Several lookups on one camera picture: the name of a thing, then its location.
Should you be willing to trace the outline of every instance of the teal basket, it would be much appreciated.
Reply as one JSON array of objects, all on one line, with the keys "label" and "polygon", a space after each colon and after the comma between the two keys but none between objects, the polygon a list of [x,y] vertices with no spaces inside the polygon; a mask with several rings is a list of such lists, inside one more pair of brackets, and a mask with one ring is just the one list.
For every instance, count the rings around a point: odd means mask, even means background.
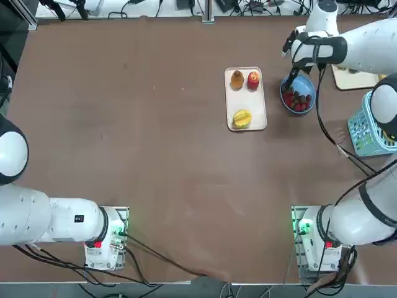
[{"label": "teal basket", "polygon": [[373,156],[397,152],[397,143],[384,137],[382,129],[372,117],[369,103],[371,93],[364,95],[362,108],[347,121],[355,154]]}]

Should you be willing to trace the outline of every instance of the floor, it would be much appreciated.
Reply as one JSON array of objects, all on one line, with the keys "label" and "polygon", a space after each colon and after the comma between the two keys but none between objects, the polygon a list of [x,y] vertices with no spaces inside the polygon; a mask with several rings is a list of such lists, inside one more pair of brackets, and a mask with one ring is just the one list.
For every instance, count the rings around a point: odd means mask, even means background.
[{"label": "floor", "polygon": [[[198,278],[191,285],[165,285],[156,292],[148,295],[149,298],[172,297],[172,298],[211,298],[219,297],[224,283],[210,278]],[[100,286],[84,286],[95,297],[101,298],[110,293],[122,293],[128,298],[139,297],[148,291],[145,286],[137,284],[122,284],[113,288]],[[243,286],[238,298],[259,298],[264,292],[264,286]],[[232,291],[237,293],[238,286],[233,286]],[[225,298],[228,291],[223,291]],[[270,290],[273,298],[303,298],[305,290],[299,286],[274,286]],[[395,297],[396,288],[386,286],[346,286],[338,298],[387,298]],[[3,284],[0,285],[0,297],[40,297],[40,298],[78,298],[89,297],[75,284]],[[314,298],[321,297],[319,294],[312,295]]]},{"label": "floor", "polygon": [[[38,1],[27,0],[26,2],[31,10],[35,11]],[[0,4],[0,42],[5,45],[17,63],[22,54],[26,36],[26,24]],[[14,73],[8,67],[4,71],[5,74],[14,77]],[[224,282],[215,279],[198,278],[192,281],[191,285],[165,285],[148,297],[219,297],[223,286]],[[139,297],[148,291],[145,286],[137,284],[122,284],[113,288],[100,286],[85,286],[85,288],[95,297],[102,297],[110,293],[123,293],[128,297]],[[233,286],[232,290],[237,293],[238,286]],[[260,297],[263,292],[264,286],[243,286],[238,297]],[[270,293],[273,298],[303,298],[305,290],[299,286],[274,286]],[[395,297],[396,294],[397,288],[391,286],[346,286],[338,294],[338,297],[386,298]],[[224,291],[222,297],[226,296],[227,290]],[[0,298],[3,297],[75,298],[89,296],[76,284],[0,284]]]}]

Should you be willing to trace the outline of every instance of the white tray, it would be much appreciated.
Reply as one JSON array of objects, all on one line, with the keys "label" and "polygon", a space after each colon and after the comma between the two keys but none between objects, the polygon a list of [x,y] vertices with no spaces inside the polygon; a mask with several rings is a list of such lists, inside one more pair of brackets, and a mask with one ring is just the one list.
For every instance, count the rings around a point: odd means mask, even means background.
[{"label": "white tray", "polygon": [[349,70],[340,70],[335,65],[332,65],[332,73],[335,85],[341,91],[373,88],[380,80],[377,74],[363,71],[349,73]]},{"label": "white tray", "polygon": [[[234,91],[230,86],[231,75],[234,71],[239,70],[244,76],[244,84],[238,91]],[[251,91],[247,87],[248,74],[257,71],[261,76],[259,86],[255,91]],[[231,67],[225,70],[225,91],[226,91],[226,114],[228,127],[230,130],[262,130],[267,125],[265,94],[262,82],[262,72],[258,67]],[[238,110],[247,109],[252,115],[251,123],[245,129],[238,129],[233,126],[233,115]]]}]

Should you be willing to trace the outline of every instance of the red apple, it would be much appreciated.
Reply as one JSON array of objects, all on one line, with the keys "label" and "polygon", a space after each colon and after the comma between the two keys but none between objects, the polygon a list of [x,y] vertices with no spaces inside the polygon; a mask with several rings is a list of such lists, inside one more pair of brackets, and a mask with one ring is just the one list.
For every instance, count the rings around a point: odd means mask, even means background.
[{"label": "red apple", "polygon": [[261,77],[259,76],[259,73],[257,73],[256,71],[250,72],[247,79],[248,89],[256,90],[256,88],[258,88],[259,86],[260,79]]}]

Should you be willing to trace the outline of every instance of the robotic arm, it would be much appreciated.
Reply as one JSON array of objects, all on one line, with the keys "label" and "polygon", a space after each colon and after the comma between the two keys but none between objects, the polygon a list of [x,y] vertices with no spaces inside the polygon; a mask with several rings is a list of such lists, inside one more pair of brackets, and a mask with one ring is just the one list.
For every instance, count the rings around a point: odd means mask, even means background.
[{"label": "robotic arm", "polygon": [[[333,64],[358,71],[388,75],[373,89],[370,108],[386,136],[397,137],[397,19],[374,23],[339,34],[337,5],[322,0],[314,8],[306,26],[297,27],[283,46],[282,55],[292,57],[293,68],[282,86],[286,90],[298,72],[310,72],[313,65]],[[386,163],[397,159],[394,154]],[[397,166],[369,180],[337,206],[311,206],[301,224],[308,267],[335,271],[341,257],[341,244],[381,244],[397,238]],[[330,221],[329,232],[326,227]]]},{"label": "robotic arm", "polygon": [[101,207],[80,198],[49,198],[13,185],[28,158],[25,135],[0,115],[0,245],[84,242],[86,266],[122,269],[125,237],[120,234],[127,229],[128,208]]}]

